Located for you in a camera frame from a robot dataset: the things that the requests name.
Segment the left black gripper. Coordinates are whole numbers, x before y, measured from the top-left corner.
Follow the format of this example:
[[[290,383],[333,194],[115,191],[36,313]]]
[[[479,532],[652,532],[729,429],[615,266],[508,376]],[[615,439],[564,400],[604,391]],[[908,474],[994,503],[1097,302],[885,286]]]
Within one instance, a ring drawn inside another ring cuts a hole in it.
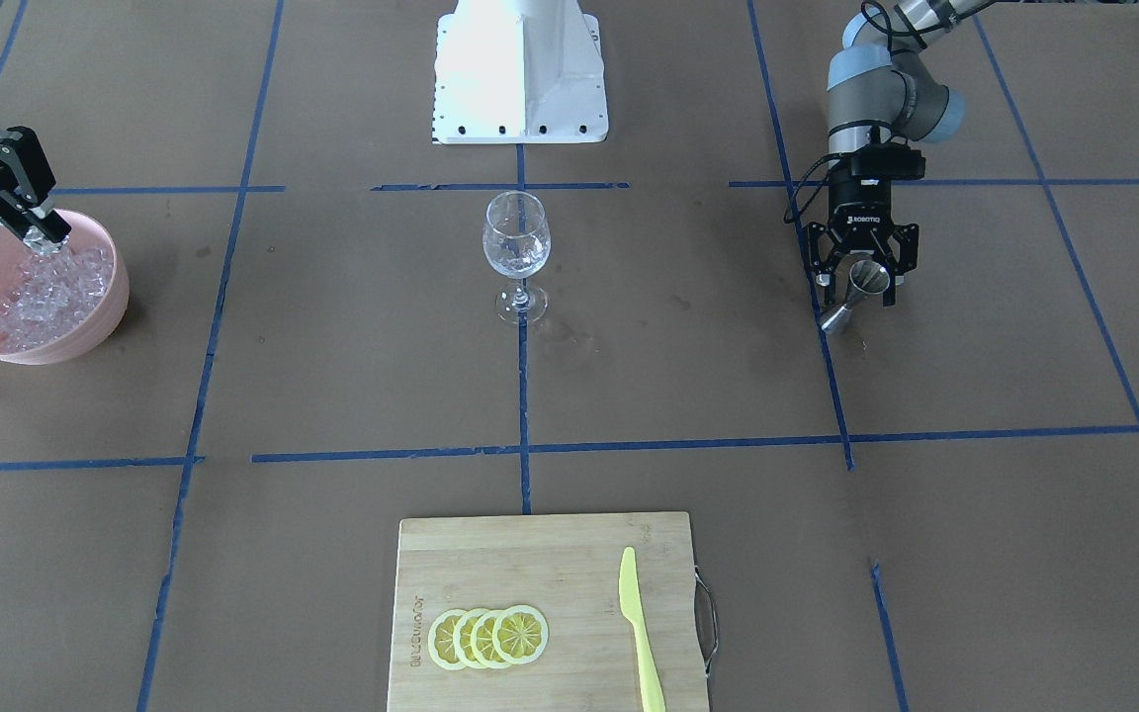
[[[806,226],[806,270],[813,275],[823,306],[837,302],[836,270],[849,255],[868,255],[886,265],[890,285],[882,306],[894,306],[904,276],[917,267],[920,226],[892,220],[892,185],[896,181],[858,180],[849,163],[837,163],[827,177],[829,212],[826,222]]]

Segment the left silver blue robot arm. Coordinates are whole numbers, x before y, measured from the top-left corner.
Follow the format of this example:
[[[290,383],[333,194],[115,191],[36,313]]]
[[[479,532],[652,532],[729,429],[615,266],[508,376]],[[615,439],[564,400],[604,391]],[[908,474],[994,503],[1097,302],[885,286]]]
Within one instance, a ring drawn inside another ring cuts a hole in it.
[[[892,218],[892,185],[925,175],[918,141],[945,141],[966,116],[966,101],[940,84],[921,51],[988,8],[988,1],[863,1],[829,63],[829,149],[822,162],[828,216],[804,234],[806,270],[834,303],[837,267],[865,255],[886,276],[883,302],[918,262],[920,228]]]

